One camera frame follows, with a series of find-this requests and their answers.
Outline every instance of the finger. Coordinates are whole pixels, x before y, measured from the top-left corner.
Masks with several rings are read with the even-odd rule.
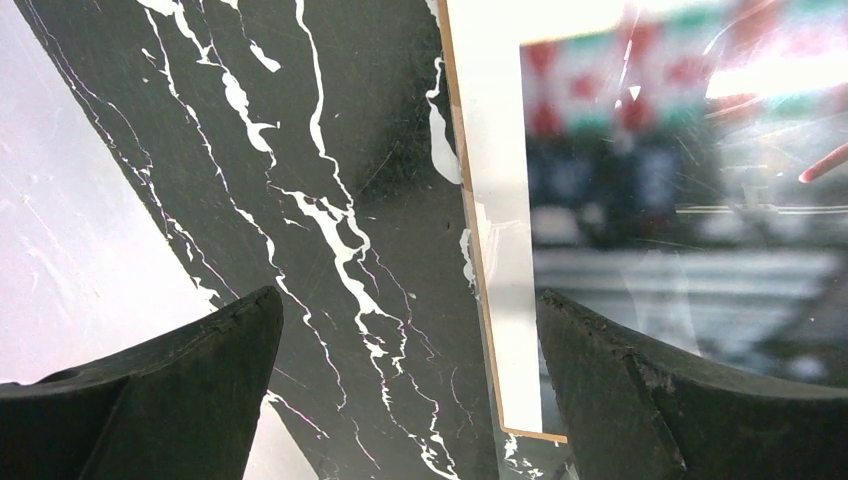
[[[798,177],[801,183],[810,183],[834,168],[848,162],[848,143],[827,154]]]

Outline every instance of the white surface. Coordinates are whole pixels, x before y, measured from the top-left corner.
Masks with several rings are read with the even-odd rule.
[[[0,383],[212,311],[12,2],[0,3],[0,65]],[[317,479],[267,402],[244,478]]]
[[[654,16],[723,1],[639,3]],[[447,0],[507,429],[543,433],[519,45],[609,29],[624,4]]]

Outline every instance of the black marble surface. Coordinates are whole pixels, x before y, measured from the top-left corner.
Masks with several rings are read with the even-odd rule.
[[[270,390],[319,478],[555,476],[493,428],[424,0],[16,3],[198,288],[284,293]]]

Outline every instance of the black object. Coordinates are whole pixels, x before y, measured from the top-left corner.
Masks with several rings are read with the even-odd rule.
[[[581,480],[848,478],[848,392],[755,375],[547,291],[539,336]]]
[[[115,355],[0,385],[0,479],[241,479],[282,327],[265,287]]]

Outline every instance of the brown edge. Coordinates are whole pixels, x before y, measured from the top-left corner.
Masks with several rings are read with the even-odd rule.
[[[501,387],[498,380],[498,364],[495,357],[495,344],[492,338],[491,315],[489,312],[489,295],[486,289],[486,276],[483,272],[483,254],[480,247],[480,232],[477,229],[477,209],[474,202],[474,188],[471,182],[471,165],[468,162],[468,149],[465,141],[465,127],[462,120],[462,102],[460,101],[459,83],[456,78],[456,61],[453,52],[453,36],[451,35],[450,15],[448,14],[448,0],[438,0],[439,25],[442,36],[442,49],[444,50],[445,75],[448,81],[448,94],[450,97],[451,116],[453,117],[454,137],[456,138],[456,155],[459,159],[462,171],[462,199],[465,204],[466,219],[471,231],[472,254],[474,256],[474,272],[477,293],[480,296],[480,309],[483,326],[486,330],[486,344],[492,373],[492,384],[495,390],[495,404],[498,407],[498,425],[506,433],[522,437],[537,438],[550,442],[568,443],[568,438],[563,435],[554,435],[542,432],[528,432],[507,428],[504,426],[503,406],[501,404]]]

